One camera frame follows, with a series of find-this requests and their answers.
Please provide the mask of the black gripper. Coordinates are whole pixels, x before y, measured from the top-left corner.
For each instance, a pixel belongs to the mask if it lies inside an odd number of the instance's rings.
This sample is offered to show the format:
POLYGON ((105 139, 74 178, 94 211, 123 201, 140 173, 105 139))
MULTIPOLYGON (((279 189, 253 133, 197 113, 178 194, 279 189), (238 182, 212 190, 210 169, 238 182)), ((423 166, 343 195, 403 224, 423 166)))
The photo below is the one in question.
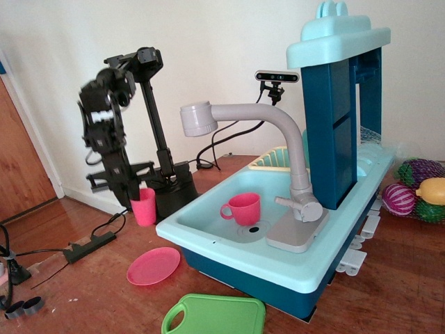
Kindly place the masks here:
POLYGON ((89 166, 102 164, 104 171, 86 176, 91 190, 93 192, 111 190, 121 206, 131 211, 130 200, 140 200, 140 184, 155 181, 154 162, 131 165, 124 149, 102 155, 96 161, 90 161, 93 153, 93 149, 90 149, 86 163, 89 166))

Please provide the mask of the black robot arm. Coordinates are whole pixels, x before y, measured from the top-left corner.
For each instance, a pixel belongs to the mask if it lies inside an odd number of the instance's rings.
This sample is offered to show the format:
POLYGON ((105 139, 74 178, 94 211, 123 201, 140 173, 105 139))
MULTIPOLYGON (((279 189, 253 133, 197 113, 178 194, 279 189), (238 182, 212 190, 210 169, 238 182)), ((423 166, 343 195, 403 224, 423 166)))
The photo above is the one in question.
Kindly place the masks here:
POLYGON ((86 147, 100 154, 104 170, 87 175, 92 191, 111 190, 130 208, 140 198, 141 183, 155 191, 156 213, 163 220, 198 197, 188 162, 174 163, 156 107, 151 78, 163 67, 161 52, 141 47, 134 53, 104 60, 106 68, 79 93, 86 147), (153 161, 130 164, 122 108, 130 105, 139 84, 154 134, 159 165, 153 161))

